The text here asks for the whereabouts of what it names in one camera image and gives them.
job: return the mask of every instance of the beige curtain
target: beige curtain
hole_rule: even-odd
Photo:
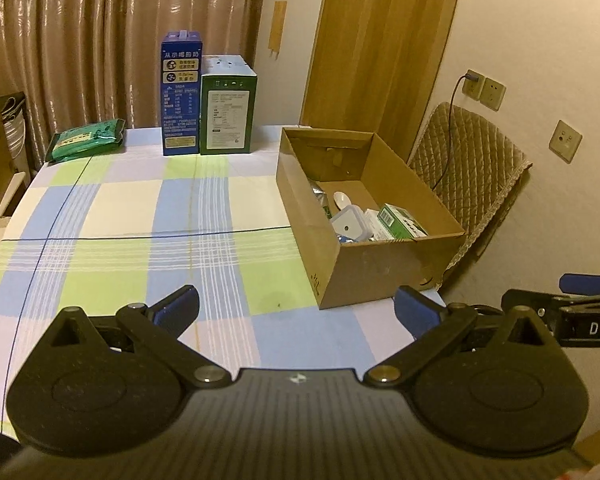
[[[247,60],[257,0],[0,0],[0,95],[22,90],[36,167],[50,136],[122,117],[159,120],[158,50],[169,30],[199,30],[205,54]]]

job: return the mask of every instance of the black cable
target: black cable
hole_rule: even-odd
[[[447,150],[446,150],[446,163],[445,163],[445,169],[442,170],[442,174],[440,175],[440,178],[436,181],[436,183],[434,184],[434,186],[431,188],[432,191],[435,191],[435,189],[438,187],[438,184],[440,184],[440,181],[442,180],[442,178],[446,175],[446,170],[449,169],[449,160],[451,160],[451,142],[453,139],[453,136],[451,135],[451,113],[454,109],[454,97],[456,97],[456,91],[458,90],[458,86],[460,85],[460,82],[462,81],[462,79],[469,79],[469,80],[477,80],[478,78],[476,76],[471,76],[469,74],[464,74],[460,79],[458,79],[458,82],[456,82],[456,86],[454,88],[454,92],[451,94],[451,102],[449,103],[449,122],[448,122],[448,131],[449,131],[449,142],[447,143]]]

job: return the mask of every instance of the metal screw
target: metal screw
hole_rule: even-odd
[[[193,372],[193,376],[201,383],[216,383],[225,377],[225,371],[216,365],[205,365]]]
[[[463,308],[467,308],[469,305],[466,303],[449,303],[446,307],[449,310],[461,310]]]
[[[369,376],[377,383],[392,383],[400,378],[400,370],[391,365],[378,365],[369,370]]]

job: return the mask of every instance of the quilted chair cushion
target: quilted chair cushion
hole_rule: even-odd
[[[445,167],[448,113],[449,103],[436,107],[410,161],[429,187]],[[454,106],[452,121],[451,160],[435,193],[467,237],[447,269],[467,253],[496,214],[506,214],[515,199],[516,183],[531,166],[525,154],[484,117]]]

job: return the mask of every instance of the blue milk carton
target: blue milk carton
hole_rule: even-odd
[[[200,60],[198,32],[170,32],[160,53],[162,154],[187,155],[200,150]]]

